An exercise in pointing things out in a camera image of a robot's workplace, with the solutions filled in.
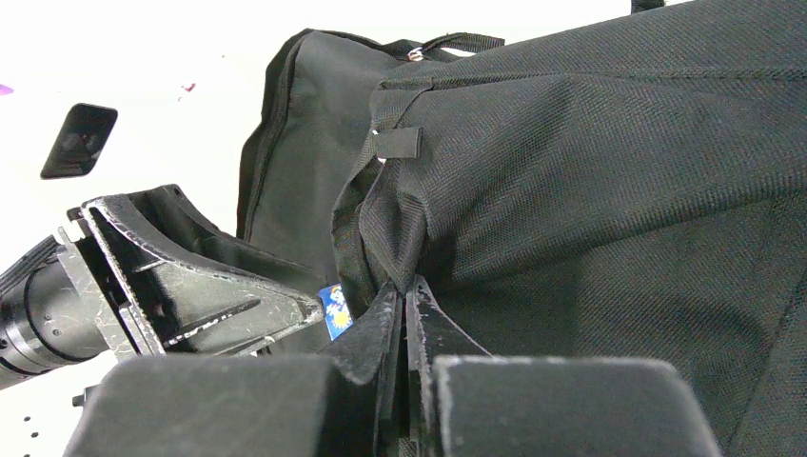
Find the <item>zipper pull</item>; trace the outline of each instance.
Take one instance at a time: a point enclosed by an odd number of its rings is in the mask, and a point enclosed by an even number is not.
[[[429,40],[422,45],[411,50],[406,57],[411,62],[420,62],[424,59],[424,54],[435,48],[450,48],[453,50],[464,50],[466,52],[482,52],[504,46],[502,38],[479,35],[478,33],[449,33],[447,35]]]

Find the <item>black bag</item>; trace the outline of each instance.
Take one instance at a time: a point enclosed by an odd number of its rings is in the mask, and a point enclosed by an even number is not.
[[[507,47],[306,30],[266,70],[238,235],[354,317],[417,272],[494,353],[668,361],[727,455],[803,455],[805,24],[701,0]]]

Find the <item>blue package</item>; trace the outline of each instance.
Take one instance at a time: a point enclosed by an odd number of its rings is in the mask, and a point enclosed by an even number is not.
[[[320,290],[319,296],[325,307],[325,324],[328,327],[330,339],[333,341],[353,325],[353,318],[344,301],[341,285],[324,288]]]

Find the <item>white surface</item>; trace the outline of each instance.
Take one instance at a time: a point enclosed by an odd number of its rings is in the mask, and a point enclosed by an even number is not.
[[[355,0],[317,7],[6,3],[0,4],[0,84],[15,93],[0,97],[0,268],[52,233],[66,209],[95,196],[168,183],[179,184],[219,228],[234,232],[238,162],[260,120],[266,64],[303,28],[381,42],[467,30],[512,43],[630,10],[629,0],[551,0],[529,13],[512,1],[482,10]],[[191,83],[193,92],[180,89]],[[79,102],[118,109],[101,159],[88,177],[40,181],[64,116]],[[80,414],[70,398],[97,384],[113,364],[105,353],[0,392],[0,456],[61,455]],[[39,436],[31,438],[34,431]]]

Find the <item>white background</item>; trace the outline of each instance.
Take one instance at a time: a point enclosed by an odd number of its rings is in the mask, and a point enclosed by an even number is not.
[[[630,0],[32,3],[0,0],[0,84],[15,90],[0,97],[0,269],[52,233],[66,209],[169,183],[234,232],[241,147],[260,120],[266,64],[304,28],[380,42],[474,31],[513,43],[630,11]],[[101,159],[88,177],[40,181],[79,102],[119,112]],[[70,397],[113,364],[105,353],[0,392],[0,456],[61,455],[81,413]]]

